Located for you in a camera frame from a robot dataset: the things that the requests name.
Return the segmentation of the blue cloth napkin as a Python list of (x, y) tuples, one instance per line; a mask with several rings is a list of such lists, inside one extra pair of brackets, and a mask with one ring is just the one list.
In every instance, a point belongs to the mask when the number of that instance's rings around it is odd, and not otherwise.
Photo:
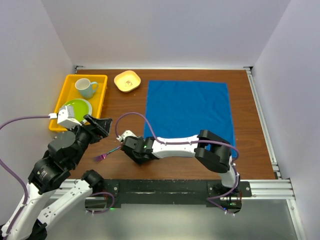
[(151, 80), (143, 136), (185, 138), (201, 130), (236, 144), (228, 85), (220, 82)]

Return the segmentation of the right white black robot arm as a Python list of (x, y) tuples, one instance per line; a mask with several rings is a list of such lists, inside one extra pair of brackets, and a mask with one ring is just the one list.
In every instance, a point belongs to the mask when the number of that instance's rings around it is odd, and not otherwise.
[(195, 158), (219, 175), (224, 192), (220, 198), (233, 197), (241, 190), (240, 174), (235, 165), (239, 150), (208, 130), (185, 138), (143, 138), (126, 130), (117, 140), (121, 143), (120, 149), (138, 165), (169, 157)]

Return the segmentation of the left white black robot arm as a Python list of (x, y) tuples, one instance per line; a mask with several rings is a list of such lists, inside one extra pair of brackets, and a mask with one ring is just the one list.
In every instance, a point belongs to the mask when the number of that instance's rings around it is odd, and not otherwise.
[(69, 210), (86, 197), (99, 196), (104, 179), (94, 170), (86, 171), (62, 197), (46, 205), (79, 164), (90, 144), (109, 136), (112, 119), (85, 115), (88, 125), (76, 124), (59, 133), (37, 161), (23, 184), (24, 195), (10, 219), (1, 227), (2, 240), (44, 240), (48, 231)]

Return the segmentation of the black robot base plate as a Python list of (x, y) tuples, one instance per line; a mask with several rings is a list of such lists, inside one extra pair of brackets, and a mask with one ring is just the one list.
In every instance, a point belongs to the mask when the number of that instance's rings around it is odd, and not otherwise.
[(106, 179), (100, 189), (103, 193), (93, 192), (92, 197), (106, 203), (108, 207), (121, 208), (126, 204), (142, 205), (205, 205), (214, 207), (208, 202), (210, 198), (217, 205), (228, 210), (240, 210), (242, 199), (252, 196), (248, 181), (241, 181), (228, 196), (220, 180), (155, 180), (155, 179)]

